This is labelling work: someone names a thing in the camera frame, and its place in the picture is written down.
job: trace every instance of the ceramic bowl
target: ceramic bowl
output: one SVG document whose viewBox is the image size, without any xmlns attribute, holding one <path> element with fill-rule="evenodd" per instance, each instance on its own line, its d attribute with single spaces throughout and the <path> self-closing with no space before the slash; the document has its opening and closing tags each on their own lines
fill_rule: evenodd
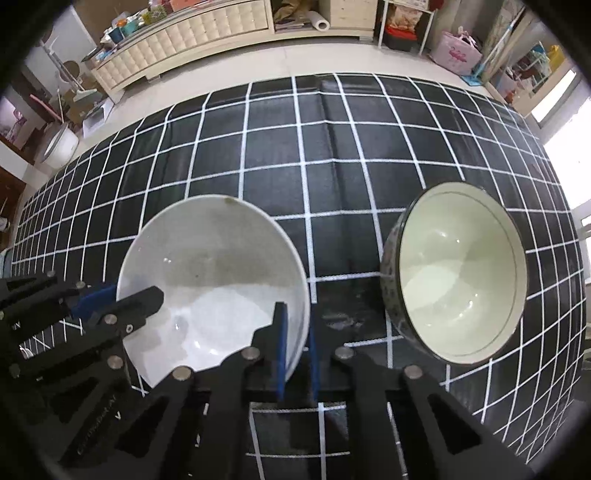
<svg viewBox="0 0 591 480">
<path fill-rule="evenodd" d="M 276 301 L 288 308 L 286 379 L 306 342 L 306 274 L 287 234 L 265 212 L 233 197 L 204 195 L 152 218 L 123 261 L 117 299 L 151 285 L 164 304 L 124 339 L 150 386 L 178 365 L 215 367 L 270 325 Z"/>
<path fill-rule="evenodd" d="M 454 364 L 477 364 L 515 332 L 527 266 L 511 217 L 486 192 L 442 183 L 400 216 L 384 246 L 382 296 L 416 347 Z"/>
</svg>

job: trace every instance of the black and white checkered mat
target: black and white checkered mat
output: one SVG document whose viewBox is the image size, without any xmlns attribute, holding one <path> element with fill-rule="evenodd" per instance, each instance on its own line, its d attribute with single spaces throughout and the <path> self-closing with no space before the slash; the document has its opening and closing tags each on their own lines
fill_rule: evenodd
<svg viewBox="0 0 591 480">
<path fill-rule="evenodd" d="M 529 291 L 507 346 L 475 369 L 424 355 L 386 322 L 382 246 L 421 189 L 465 180 L 510 213 L 527 251 Z M 423 365 L 513 452 L 531 459 L 564 421 L 579 379 L 582 261 L 563 191 L 523 118 L 461 89 L 407 77 L 328 74 L 258 82 L 187 100 L 118 132 L 27 203 L 13 274 L 54 269 L 116 282 L 131 241 L 188 196 L 237 196 L 296 245 L 315 322 L 350 332 L 377 362 Z M 27 342 L 52 347 L 81 325 Z M 134 388 L 146 392 L 137 376 Z M 251 416 L 245 478 L 350 478 L 342 406 Z"/>
</svg>

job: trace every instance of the red storage box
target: red storage box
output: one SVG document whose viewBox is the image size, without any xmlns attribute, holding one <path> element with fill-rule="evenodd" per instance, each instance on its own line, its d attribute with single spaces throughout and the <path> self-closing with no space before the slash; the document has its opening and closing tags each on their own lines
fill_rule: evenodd
<svg viewBox="0 0 591 480">
<path fill-rule="evenodd" d="M 390 26 L 386 26 L 384 30 L 384 44 L 392 50 L 411 51 L 416 43 L 417 36 L 412 32 Z"/>
</svg>

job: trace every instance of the pink bag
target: pink bag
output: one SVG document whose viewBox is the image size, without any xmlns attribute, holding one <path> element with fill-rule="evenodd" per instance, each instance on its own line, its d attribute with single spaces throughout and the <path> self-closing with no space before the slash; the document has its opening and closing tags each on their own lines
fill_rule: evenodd
<svg viewBox="0 0 591 480">
<path fill-rule="evenodd" d="M 443 32 L 430 57 L 432 61 L 455 74 L 470 75 L 482 58 L 482 53 L 461 38 Z"/>
</svg>

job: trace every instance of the paper towel roll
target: paper towel roll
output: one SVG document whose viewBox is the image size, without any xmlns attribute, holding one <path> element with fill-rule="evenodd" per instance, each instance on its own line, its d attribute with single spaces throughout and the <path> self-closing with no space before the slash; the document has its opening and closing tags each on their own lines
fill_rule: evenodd
<svg viewBox="0 0 591 480">
<path fill-rule="evenodd" d="M 306 12 L 306 16 L 312 22 L 312 26 L 318 30 L 319 32 L 326 32 L 330 28 L 330 24 L 328 20 L 325 19 L 322 15 L 318 12 L 314 12 L 312 10 Z"/>
</svg>

